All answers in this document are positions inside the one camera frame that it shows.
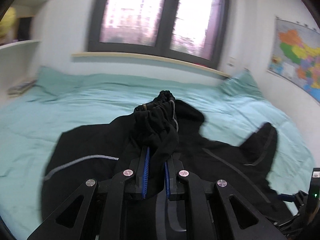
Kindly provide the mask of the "black hooded jacket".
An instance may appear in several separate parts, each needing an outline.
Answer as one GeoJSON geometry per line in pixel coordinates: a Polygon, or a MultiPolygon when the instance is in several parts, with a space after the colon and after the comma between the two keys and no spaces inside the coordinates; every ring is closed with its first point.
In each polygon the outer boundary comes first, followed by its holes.
{"type": "Polygon", "coordinates": [[[84,125],[63,132],[44,172],[42,219],[83,182],[111,179],[144,151],[150,154],[149,199],[163,190],[164,164],[175,157],[203,180],[229,182],[272,222],[288,219],[291,212],[267,181],[277,149],[277,130],[266,122],[239,146],[232,146],[200,135],[203,123],[200,111],[166,90],[109,124],[84,125]]]}

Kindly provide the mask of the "teal quilted duvet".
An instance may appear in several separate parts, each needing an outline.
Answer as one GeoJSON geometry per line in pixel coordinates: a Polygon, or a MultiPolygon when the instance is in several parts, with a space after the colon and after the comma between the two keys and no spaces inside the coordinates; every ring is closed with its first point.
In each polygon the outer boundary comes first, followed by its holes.
{"type": "Polygon", "coordinates": [[[16,239],[39,226],[45,165],[62,132],[104,124],[168,90],[204,114],[205,138],[239,145],[263,123],[278,132],[268,181],[280,193],[309,186],[315,160],[292,120],[266,99],[228,96],[217,86],[125,75],[67,75],[40,69],[24,96],[1,108],[1,217],[16,239]]]}

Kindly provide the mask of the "teal pillow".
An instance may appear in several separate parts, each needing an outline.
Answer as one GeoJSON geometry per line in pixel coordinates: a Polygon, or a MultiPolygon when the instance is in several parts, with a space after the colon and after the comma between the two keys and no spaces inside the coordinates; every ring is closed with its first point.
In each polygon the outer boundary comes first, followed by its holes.
{"type": "Polygon", "coordinates": [[[217,86],[217,89],[228,96],[250,96],[258,100],[264,100],[258,84],[247,69],[226,79],[217,86]]]}

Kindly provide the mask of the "stack of books on shelf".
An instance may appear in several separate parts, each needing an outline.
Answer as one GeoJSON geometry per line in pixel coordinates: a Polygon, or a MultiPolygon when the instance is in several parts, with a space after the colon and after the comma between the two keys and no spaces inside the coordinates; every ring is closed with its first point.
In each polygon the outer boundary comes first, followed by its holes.
{"type": "Polygon", "coordinates": [[[24,94],[29,89],[33,88],[36,83],[36,79],[23,80],[21,83],[10,87],[7,90],[7,95],[9,97],[16,97],[24,94]]]}

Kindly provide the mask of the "wooden window sill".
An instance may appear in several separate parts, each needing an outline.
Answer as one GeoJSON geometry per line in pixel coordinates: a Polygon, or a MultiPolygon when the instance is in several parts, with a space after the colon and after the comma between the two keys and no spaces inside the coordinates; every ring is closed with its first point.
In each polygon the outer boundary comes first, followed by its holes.
{"type": "Polygon", "coordinates": [[[72,53],[71,57],[75,58],[80,58],[80,57],[94,57],[94,58],[99,58],[99,57],[116,57],[116,58],[131,58],[131,59],[141,59],[141,60],[152,60],[152,61],[158,61],[158,62],[166,62],[166,63],[172,63],[172,64],[177,64],[180,66],[186,66],[186,67],[191,67],[199,70],[203,70],[205,72],[209,73],[214,73],[217,74],[221,77],[229,78],[231,77],[230,75],[212,69],[208,68],[206,66],[202,66],[200,64],[195,64],[195,63],[190,63],[186,61],[181,61],[181,60],[176,60],[176,59],[171,59],[167,57],[160,57],[160,56],[154,56],[154,55],[146,55],[146,54],[136,54],[136,53],[121,53],[121,52],[80,52],[80,53],[72,53]]]}

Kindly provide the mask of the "white bookshelf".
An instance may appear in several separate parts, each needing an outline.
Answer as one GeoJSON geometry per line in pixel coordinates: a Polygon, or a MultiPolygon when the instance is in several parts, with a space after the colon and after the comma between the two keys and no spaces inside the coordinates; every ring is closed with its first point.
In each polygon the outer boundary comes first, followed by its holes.
{"type": "Polygon", "coordinates": [[[1,103],[10,99],[10,87],[35,78],[50,5],[51,0],[13,0],[10,5],[16,9],[17,21],[13,41],[1,45],[1,103]]]}

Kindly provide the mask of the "dark framed window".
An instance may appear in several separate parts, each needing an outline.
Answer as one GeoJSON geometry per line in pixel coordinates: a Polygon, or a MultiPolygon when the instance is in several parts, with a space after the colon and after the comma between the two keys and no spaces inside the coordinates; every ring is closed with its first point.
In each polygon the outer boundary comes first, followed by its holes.
{"type": "Polygon", "coordinates": [[[160,56],[216,69],[229,0],[95,0],[90,52],[160,56]]]}

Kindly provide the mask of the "yellow plush toy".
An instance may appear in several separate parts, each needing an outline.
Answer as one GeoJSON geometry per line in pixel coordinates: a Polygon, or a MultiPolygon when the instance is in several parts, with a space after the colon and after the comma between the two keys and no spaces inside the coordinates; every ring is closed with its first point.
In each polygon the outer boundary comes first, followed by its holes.
{"type": "Polygon", "coordinates": [[[0,25],[0,38],[1,45],[11,43],[14,39],[15,24],[17,21],[16,9],[10,7],[3,18],[1,19],[0,25]]]}

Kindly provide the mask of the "colourful wall map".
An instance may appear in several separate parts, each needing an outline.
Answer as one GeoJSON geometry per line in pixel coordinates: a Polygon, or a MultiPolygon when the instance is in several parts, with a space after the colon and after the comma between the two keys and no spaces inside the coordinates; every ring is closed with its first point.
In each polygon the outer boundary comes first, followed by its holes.
{"type": "Polygon", "coordinates": [[[268,70],[319,101],[319,32],[276,18],[268,70]]]}

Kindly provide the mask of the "white wall socket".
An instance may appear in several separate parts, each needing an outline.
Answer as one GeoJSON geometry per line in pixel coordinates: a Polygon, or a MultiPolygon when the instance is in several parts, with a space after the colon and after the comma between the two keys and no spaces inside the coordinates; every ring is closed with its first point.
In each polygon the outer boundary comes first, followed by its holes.
{"type": "Polygon", "coordinates": [[[227,61],[227,65],[230,66],[230,67],[234,67],[235,64],[236,64],[236,59],[233,58],[233,57],[229,57],[228,61],[227,61]]]}

